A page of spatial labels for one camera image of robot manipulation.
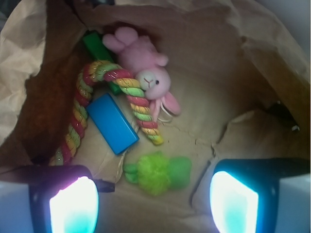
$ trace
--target plush bunny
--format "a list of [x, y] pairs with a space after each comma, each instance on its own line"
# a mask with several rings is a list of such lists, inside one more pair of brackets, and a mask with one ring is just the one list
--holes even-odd
[[148, 36], [138, 36], [129, 27], [120, 27], [115, 34], [106, 34], [103, 44], [118, 56], [118, 64], [129, 70], [145, 91], [145, 97], [150, 100], [150, 110], [153, 120], [157, 121], [160, 108], [180, 114], [180, 106], [169, 92], [171, 79], [164, 66], [168, 57], [158, 53]]

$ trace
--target green toy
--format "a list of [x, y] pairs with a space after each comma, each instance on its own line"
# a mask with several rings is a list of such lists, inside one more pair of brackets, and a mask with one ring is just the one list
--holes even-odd
[[[83, 37], [83, 42], [95, 61], [107, 60], [114, 63], [108, 49], [103, 45], [99, 35], [94, 32]], [[122, 93], [121, 88], [113, 82], [108, 82], [111, 92], [116, 96]]]
[[142, 156], [137, 164], [123, 166], [125, 178], [147, 193], [157, 196], [190, 183], [191, 160], [184, 156], [166, 157], [161, 151]]

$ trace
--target braided rope toy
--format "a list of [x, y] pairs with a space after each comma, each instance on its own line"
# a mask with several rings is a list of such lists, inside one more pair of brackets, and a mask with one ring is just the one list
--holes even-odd
[[76, 93], [74, 98], [73, 116], [68, 127], [68, 133], [55, 156], [50, 160], [50, 165], [66, 165], [75, 156], [80, 146], [81, 138], [87, 126], [86, 107], [92, 98], [93, 88], [97, 82], [113, 82], [117, 84], [131, 105], [137, 124], [155, 145], [163, 143], [163, 138], [157, 129], [158, 125], [152, 120], [149, 101], [144, 97], [139, 81], [135, 80], [129, 71], [109, 61], [95, 61], [86, 65], [78, 75]]

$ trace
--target bright light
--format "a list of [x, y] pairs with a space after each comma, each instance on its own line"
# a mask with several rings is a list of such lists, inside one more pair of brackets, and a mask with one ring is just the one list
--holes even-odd
[[216, 227], [221, 233], [256, 231], [258, 193], [225, 171], [214, 174], [209, 201]]
[[78, 178], [50, 200], [53, 233], [92, 233], [98, 217], [99, 197], [95, 183]]

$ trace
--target green plush toy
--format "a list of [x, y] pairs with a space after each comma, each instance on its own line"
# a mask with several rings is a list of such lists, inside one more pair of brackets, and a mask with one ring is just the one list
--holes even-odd
[[123, 166], [125, 178], [147, 193], [157, 196], [190, 183], [191, 160], [184, 156], [168, 158], [160, 151], [142, 156], [137, 164]]

